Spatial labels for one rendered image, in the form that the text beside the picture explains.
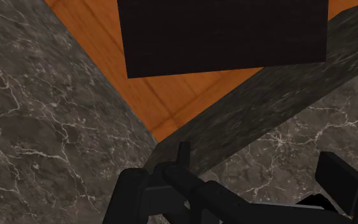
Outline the dark robot stand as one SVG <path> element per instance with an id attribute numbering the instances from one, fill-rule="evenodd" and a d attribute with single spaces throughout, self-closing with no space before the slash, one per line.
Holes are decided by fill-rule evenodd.
<path id="1" fill-rule="evenodd" d="M 117 0 L 127 76 L 324 62 L 329 0 Z"/>

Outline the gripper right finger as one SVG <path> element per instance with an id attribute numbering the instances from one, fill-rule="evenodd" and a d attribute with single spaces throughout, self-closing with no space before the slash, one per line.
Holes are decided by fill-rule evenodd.
<path id="1" fill-rule="evenodd" d="M 298 213 L 296 224 L 358 224 L 358 171 L 330 151 L 320 152 L 315 180 L 345 213 L 322 210 Z"/>

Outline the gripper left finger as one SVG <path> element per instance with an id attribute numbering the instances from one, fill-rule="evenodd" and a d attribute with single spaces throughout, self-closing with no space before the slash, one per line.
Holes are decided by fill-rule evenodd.
<path id="1" fill-rule="evenodd" d="M 191 144 L 179 144 L 174 162 L 123 170 L 102 224 L 148 224 L 161 214 L 169 224 L 244 224 L 250 204 L 215 181 L 190 173 Z"/>

